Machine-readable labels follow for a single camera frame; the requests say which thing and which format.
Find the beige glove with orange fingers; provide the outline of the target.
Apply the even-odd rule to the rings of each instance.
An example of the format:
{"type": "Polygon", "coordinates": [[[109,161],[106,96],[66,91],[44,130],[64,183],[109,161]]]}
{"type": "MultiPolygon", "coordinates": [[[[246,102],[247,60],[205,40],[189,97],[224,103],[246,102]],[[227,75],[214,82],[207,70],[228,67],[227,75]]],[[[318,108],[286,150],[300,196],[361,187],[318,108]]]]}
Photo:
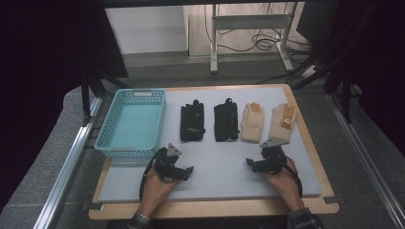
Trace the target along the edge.
{"type": "Polygon", "coordinates": [[[259,103],[253,102],[245,105],[241,132],[243,141],[258,143],[261,140],[264,115],[264,108],[259,103]]]}
{"type": "Polygon", "coordinates": [[[290,141],[296,120],[297,108],[288,103],[279,104],[271,111],[270,131],[271,140],[290,141]]]}

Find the aluminium rail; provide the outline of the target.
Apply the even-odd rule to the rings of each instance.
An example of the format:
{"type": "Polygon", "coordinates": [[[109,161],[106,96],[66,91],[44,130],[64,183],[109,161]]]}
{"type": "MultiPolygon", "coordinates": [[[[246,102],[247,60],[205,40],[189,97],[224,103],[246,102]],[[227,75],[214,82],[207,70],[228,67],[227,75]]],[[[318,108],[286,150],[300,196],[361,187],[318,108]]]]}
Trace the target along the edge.
{"type": "Polygon", "coordinates": [[[368,175],[375,191],[378,193],[383,205],[385,206],[388,214],[390,215],[394,225],[397,229],[405,229],[405,211],[400,205],[394,192],[383,179],[368,151],[366,150],[363,142],[360,140],[354,127],[346,120],[341,113],[341,106],[334,95],[327,94],[326,99],[329,101],[333,112],[335,113],[338,122],[340,123],[344,133],[349,139],[352,147],[354,148],[366,174],[368,175]]]}
{"type": "Polygon", "coordinates": [[[68,186],[75,172],[77,163],[85,148],[87,138],[92,131],[94,118],[102,104],[101,98],[94,98],[90,105],[86,105],[88,111],[81,117],[80,125],[75,126],[75,139],[70,145],[69,151],[64,156],[63,163],[59,166],[59,173],[54,180],[53,187],[43,204],[42,210],[32,229],[50,229],[55,216],[58,213],[59,205],[68,194],[68,186]]]}

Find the wooden table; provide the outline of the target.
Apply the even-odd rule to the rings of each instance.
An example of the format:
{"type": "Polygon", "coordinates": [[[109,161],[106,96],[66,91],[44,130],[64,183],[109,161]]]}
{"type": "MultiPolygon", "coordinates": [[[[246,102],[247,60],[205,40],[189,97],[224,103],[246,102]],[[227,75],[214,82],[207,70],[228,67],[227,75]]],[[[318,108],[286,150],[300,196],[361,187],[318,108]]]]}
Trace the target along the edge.
{"type": "MultiPolygon", "coordinates": [[[[218,86],[218,87],[195,87],[195,88],[172,88],[169,91],[184,90],[211,90],[211,89],[232,89],[247,87],[275,87],[276,85],[247,85],[247,86],[218,86]]],[[[301,130],[304,143],[307,143],[309,159],[318,177],[322,193],[318,197],[305,197],[303,201],[312,213],[333,214],[339,211],[338,200],[330,187],[330,182],[324,171],[322,162],[313,145],[308,128],[300,114],[297,102],[292,94],[291,88],[287,91],[288,101],[297,106],[297,121],[301,130]]],[[[129,219],[139,207],[139,202],[100,202],[98,196],[107,176],[112,160],[105,160],[100,179],[96,188],[93,202],[101,203],[96,210],[89,210],[90,219],[129,219]]],[[[214,199],[214,200],[171,200],[164,202],[154,214],[155,219],[186,219],[186,218],[220,218],[220,217],[250,217],[250,216],[274,216],[283,215],[288,211],[284,202],[278,197],[251,198],[251,199],[214,199]]]]}

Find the person's left hand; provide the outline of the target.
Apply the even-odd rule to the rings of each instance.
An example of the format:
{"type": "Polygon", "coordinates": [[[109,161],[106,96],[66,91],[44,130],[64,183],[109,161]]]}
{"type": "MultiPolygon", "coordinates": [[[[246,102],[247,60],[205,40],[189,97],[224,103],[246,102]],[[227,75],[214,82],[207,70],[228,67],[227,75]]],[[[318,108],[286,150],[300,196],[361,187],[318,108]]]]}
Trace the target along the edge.
{"type": "Polygon", "coordinates": [[[178,180],[164,181],[158,172],[152,168],[144,184],[142,201],[140,202],[138,213],[151,218],[155,210],[166,200],[170,192],[179,184],[178,180]]]}

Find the black stand legs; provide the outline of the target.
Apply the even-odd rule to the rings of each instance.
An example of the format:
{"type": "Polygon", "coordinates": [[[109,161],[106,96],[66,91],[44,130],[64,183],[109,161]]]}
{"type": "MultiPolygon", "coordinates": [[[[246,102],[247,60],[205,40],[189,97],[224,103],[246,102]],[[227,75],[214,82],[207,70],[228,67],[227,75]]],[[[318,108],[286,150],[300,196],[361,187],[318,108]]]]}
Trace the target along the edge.
{"type": "Polygon", "coordinates": [[[348,69],[343,64],[335,64],[330,69],[330,76],[323,86],[326,94],[335,93],[338,87],[341,87],[341,114],[349,124],[352,123],[350,117],[351,83],[348,69]]]}

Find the white metal stand frame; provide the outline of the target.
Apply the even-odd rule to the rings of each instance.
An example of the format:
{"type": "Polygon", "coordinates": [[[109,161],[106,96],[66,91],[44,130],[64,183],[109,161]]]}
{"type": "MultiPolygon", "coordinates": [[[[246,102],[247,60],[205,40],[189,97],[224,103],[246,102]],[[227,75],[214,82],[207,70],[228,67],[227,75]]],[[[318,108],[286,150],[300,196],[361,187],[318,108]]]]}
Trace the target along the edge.
{"type": "Polygon", "coordinates": [[[281,29],[282,34],[276,42],[277,51],[288,72],[293,71],[293,66],[286,51],[286,43],[297,9],[297,2],[292,4],[285,14],[256,14],[256,15],[217,15],[217,6],[212,6],[211,17],[211,50],[210,71],[218,71],[217,31],[218,30],[256,30],[256,29],[281,29]]]}

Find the black glove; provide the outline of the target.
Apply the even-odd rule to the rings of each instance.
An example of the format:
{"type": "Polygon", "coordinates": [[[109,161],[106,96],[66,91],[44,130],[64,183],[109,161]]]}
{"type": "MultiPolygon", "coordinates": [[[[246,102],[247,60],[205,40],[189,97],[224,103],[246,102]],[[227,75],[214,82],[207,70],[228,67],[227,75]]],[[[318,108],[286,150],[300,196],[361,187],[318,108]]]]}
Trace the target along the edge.
{"type": "Polygon", "coordinates": [[[228,98],[225,103],[214,107],[214,134],[218,142],[237,140],[238,129],[238,108],[237,104],[228,98]]]}
{"type": "Polygon", "coordinates": [[[181,107],[181,141],[200,141],[204,133],[204,105],[195,99],[181,107]]]}

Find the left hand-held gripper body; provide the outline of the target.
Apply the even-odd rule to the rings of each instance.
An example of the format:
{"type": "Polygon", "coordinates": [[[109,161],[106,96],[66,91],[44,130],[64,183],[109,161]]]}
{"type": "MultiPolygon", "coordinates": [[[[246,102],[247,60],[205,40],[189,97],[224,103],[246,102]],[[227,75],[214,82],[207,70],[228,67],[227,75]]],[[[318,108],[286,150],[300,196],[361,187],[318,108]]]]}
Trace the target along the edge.
{"type": "Polygon", "coordinates": [[[156,152],[154,167],[162,179],[173,179],[174,175],[182,175],[181,168],[175,166],[180,155],[181,151],[172,143],[169,143],[167,147],[160,148],[156,152]]]}

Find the white panel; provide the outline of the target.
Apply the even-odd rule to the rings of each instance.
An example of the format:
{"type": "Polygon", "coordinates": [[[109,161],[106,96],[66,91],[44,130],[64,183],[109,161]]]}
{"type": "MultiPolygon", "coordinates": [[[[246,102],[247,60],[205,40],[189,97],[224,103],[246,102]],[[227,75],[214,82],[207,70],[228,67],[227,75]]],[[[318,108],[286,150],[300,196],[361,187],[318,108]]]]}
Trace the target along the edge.
{"type": "Polygon", "coordinates": [[[105,11],[122,54],[188,50],[188,18],[183,6],[105,11]]]}

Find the black tripod legs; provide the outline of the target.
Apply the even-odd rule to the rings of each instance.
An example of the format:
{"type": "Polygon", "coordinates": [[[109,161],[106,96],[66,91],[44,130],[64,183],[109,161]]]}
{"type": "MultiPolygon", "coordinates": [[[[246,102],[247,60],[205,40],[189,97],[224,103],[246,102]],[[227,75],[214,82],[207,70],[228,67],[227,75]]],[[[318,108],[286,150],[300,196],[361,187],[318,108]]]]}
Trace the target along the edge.
{"type": "Polygon", "coordinates": [[[101,82],[102,79],[118,86],[121,89],[129,89],[130,86],[119,81],[118,79],[102,74],[85,74],[81,77],[81,97],[82,97],[82,108],[83,108],[83,123],[82,126],[87,126],[91,121],[91,105],[90,105],[90,92],[96,97],[103,97],[107,94],[107,91],[101,82]]]}

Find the dark curtain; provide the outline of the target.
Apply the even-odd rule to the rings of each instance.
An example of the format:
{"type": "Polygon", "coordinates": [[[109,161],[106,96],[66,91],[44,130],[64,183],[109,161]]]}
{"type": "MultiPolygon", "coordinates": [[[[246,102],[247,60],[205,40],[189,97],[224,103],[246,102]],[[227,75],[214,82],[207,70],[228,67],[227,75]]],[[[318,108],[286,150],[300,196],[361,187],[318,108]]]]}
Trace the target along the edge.
{"type": "Polygon", "coordinates": [[[322,62],[342,61],[324,90],[358,86],[360,106],[405,156],[405,0],[308,0],[297,31],[322,62]]]}
{"type": "Polygon", "coordinates": [[[66,93],[127,71],[100,0],[0,0],[0,211],[48,139],[66,93]]]}

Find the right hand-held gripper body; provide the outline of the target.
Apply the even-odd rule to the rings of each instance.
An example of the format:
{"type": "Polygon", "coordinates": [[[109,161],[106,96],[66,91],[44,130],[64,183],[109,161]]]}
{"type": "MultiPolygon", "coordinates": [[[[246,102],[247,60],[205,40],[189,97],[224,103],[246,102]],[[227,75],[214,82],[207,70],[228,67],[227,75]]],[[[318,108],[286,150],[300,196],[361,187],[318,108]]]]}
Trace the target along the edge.
{"type": "Polygon", "coordinates": [[[265,167],[266,172],[270,174],[279,173],[287,164],[287,157],[282,149],[283,145],[288,144],[287,141],[281,138],[269,138],[260,144],[262,148],[262,160],[256,161],[254,166],[265,167]]]}

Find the light blue plastic basket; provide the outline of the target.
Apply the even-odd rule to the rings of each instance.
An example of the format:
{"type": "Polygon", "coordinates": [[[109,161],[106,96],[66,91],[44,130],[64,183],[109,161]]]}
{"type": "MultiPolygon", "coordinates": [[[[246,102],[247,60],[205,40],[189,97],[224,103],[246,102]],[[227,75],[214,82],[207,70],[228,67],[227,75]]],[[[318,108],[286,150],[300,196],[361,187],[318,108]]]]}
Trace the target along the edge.
{"type": "Polygon", "coordinates": [[[95,148],[111,157],[149,157],[160,146],[165,89],[121,89],[114,96],[95,148]]]}

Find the person's right hand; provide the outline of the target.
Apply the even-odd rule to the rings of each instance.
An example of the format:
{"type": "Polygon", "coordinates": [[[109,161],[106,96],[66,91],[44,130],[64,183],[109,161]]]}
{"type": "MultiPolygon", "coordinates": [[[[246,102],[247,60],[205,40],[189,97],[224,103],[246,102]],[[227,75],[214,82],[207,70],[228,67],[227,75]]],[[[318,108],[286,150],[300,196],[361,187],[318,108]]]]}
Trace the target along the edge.
{"type": "Polygon", "coordinates": [[[298,184],[289,170],[283,168],[278,174],[262,173],[262,176],[283,199],[290,212],[305,208],[300,197],[298,184]]]}

